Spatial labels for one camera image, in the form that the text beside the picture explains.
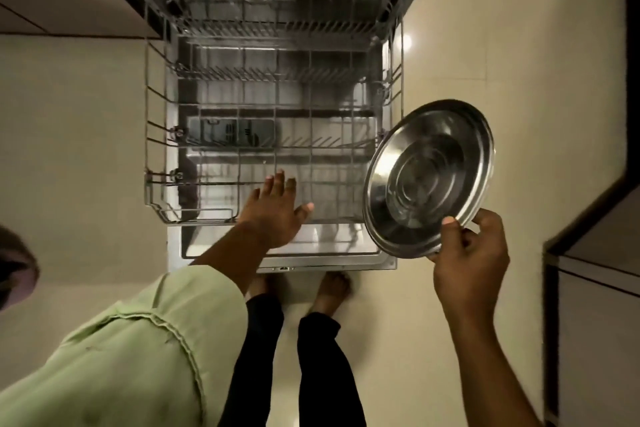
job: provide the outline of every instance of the finger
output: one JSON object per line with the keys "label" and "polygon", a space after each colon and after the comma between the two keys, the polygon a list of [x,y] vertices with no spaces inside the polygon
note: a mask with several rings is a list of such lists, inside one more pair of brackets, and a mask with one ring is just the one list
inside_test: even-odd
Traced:
{"label": "finger", "polygon": [[287,182],[284,185],[284,192],[282,196],[286,197],[291,201],[291,206],[293,206],[293,202],[296,200],[296,179],[290,178],[287,179]]}
{"label": "finger", "polygon": [[258,189],[258,188],[252,189],[252,191],[249,193],[249,198],[246,200],[246,203],[247,204],[253,203],[259,197],[260,197],[260,189]]}
{"label": "finger", "polygon": [[445,216],[442,220],[440,239],[442,240],[440,256],[454,257],[464,253],[465,249],[462,245],[462,229],[460,228],[458,220],[452,216]]}
{"label": "finger", "polygon": [[302,225],[302,223],[307,220],[309,215],[314,212],[314,208],[315,206],[313,203],[300,204],[300,206],[296,208],[293,214],[296,215],[296,218],[298,218],[300,225]]}
{"label": "finger", "polygon": [[502,218],[498,213],[480,208],[472,221],[480,227],[480,234],[483,237],[506,242]]}
{"label": "finger", "polygon": [[462,245],[464,245],[465,248],[475,245],[477,239],[478,235],[475,231],[469,230],[468,228],[462,230]]}
{"label": "finger", "polygon": [[276,177],[273,179],[273,189],[271,190],[272,196],[282,196],[284,191],[284,171],[278,169]]}
{"label": "finger", "polygon": [[269,196],[271,189],[273,188],[273,176],[267,176],[264,178],[264,184],[262,184],[262,192],[260,196]]}

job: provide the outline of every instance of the leg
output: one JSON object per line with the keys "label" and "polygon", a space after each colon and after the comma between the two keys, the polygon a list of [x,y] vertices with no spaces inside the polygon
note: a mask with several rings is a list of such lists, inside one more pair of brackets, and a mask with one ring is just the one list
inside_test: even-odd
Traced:
{"label": "leg", "polygon": [[257,276],[249,293],[252,295],[246,303],[249,327],[236,361],[220,427],[264,426],[271,407],[273,354],[284,315],[267,277]]}
{"label": "leg", "polygon": [[300,426],[365,426],[351,367],[335,337],[340,324],[331,316],[350,293],[348,278],[327,273],[316,301],[298,327]]}

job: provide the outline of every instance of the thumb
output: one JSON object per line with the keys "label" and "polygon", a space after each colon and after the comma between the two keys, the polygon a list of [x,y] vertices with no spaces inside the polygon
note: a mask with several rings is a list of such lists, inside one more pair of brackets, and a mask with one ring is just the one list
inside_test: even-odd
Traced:
{"label": "thumb", "polygon": [[298,218],[298,222],[300,223],[300,225],[302,225],[302,223],[307,220],[308,216],[313,213],[314,207],[315,206],[313,203],[307,203],[300,204],[300,206],[296,208],[293,214],[296,215],[296,218]]}
{"label": "thumb", "polygon": [[465,248],[462,244],[462,228],[452,216],[445,216],[440,229],[442,249],[440,255],[460,255]]}

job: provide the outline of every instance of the dishwasher rack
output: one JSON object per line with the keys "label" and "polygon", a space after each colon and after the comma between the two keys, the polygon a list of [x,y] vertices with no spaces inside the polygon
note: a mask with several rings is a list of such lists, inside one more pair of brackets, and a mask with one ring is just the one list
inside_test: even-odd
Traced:
{"label": "dishwasher rack", "polygon": [[402,0],[164,0],[155,10],[145,200],[160,218],[232,224],[249,192],[284,169],[297,201],[315,203],[311,223],[362,223],[367,166],[403,114]]}

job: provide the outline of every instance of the dishwasher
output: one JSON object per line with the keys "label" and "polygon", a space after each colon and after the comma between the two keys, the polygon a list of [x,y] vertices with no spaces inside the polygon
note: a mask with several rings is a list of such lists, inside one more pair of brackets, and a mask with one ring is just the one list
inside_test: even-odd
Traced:
{"label": "dishwasher", "polygon": [[363,188],[404,113],[405,0],[143,1],[160,35],[145,45],[145,202],[168,225],[168,268],[283,169],[296,206],[315,209],[260,271],[395,269],[365,228]]}

